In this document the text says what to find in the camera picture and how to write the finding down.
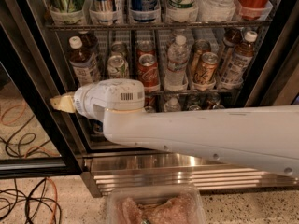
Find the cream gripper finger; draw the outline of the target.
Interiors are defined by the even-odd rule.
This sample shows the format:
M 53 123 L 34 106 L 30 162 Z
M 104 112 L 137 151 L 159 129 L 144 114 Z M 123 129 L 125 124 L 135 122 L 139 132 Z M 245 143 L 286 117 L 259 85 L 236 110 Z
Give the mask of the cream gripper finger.
M 74 93 L 68 92 L 63 95 L 58 95 L 50 98 L 50 104 L 53 109 L 63 111 L 66 113 L 75 113 L 74 107 Z

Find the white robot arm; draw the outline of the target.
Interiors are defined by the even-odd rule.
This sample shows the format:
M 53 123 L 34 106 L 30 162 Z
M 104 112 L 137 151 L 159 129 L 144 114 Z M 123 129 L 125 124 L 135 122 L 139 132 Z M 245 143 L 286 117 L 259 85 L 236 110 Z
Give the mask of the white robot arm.
M 137 146 L 299 177 L 299 105 L 149 113 L 143 84 L 108 79 L 50 99 L 103 123 L 104 137 Z

